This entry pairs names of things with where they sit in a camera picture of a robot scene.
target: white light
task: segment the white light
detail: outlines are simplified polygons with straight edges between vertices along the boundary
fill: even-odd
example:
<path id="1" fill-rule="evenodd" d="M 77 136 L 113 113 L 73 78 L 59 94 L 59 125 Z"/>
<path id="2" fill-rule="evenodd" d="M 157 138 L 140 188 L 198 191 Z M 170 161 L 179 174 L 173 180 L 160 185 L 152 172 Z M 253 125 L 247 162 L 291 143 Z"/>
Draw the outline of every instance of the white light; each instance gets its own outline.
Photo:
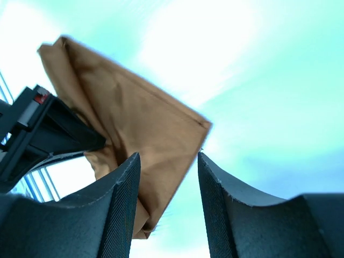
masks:
<path id="1" fill-rule="evenodd" d="M 55 41 L 60 33 L 49 15 L 37 7 L 8 2 L 0 17 L 0 69 L 14 97 L 25 86 L 37 83 L 52 90 L 37 49 L 43 42 Z"/>
<path id="2" fill-rule="evenodd" d="M 169 93 L 207 100 L 256 34 L 254 17 L 240 1 L 175 0 L 151 19 L 139 61 Z"/>

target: brown cloth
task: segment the brown cloth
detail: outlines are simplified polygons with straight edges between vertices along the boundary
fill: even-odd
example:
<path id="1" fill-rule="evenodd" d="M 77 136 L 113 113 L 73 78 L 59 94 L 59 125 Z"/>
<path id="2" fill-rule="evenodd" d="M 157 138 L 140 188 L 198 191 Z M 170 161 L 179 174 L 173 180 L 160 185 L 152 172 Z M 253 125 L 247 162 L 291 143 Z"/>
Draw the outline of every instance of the brown cloth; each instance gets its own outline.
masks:
<path id="1" fill-rule="evenodd" d="M 67 37 L 38 50 L 58 97 L 106 137 L 86 153 L 96 179 L 141 156 L 134 239 L 147 239 L 181 184 L 211 123 L 161 89 Z"/>

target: tan fabric bag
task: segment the tan fabric bag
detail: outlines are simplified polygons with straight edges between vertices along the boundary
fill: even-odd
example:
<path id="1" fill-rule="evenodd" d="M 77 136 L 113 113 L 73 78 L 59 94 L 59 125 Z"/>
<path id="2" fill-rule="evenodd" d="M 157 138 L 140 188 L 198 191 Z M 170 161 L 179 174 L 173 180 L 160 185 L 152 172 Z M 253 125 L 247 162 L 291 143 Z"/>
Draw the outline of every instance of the tan fabric bag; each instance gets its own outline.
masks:
<path id="1" fill-rule="evenodd" d="M 211 124 L 167 93 L 79 43 L 38 50 L 57 95 L 106 147 L 86 153 L 96 179 L 141 156 L 133 238 L 147 239 L 196 157 Z"/>

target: red label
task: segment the red label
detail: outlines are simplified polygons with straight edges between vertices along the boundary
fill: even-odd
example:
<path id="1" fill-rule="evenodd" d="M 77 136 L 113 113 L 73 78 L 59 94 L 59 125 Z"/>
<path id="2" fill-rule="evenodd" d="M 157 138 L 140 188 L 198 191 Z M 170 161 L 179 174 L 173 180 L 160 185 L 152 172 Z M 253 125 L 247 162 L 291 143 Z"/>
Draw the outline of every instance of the red label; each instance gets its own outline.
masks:
<path id="1" fill-rule="evenodd" d="M 47 99 L 48 96 L 49 96 L 49 94 L 47 94 L 47 95 L 38 94 L 35 96 L 34 100 L 36 102 L 38 102 L 39 104 L 43 104 L 43 102 Z"/>

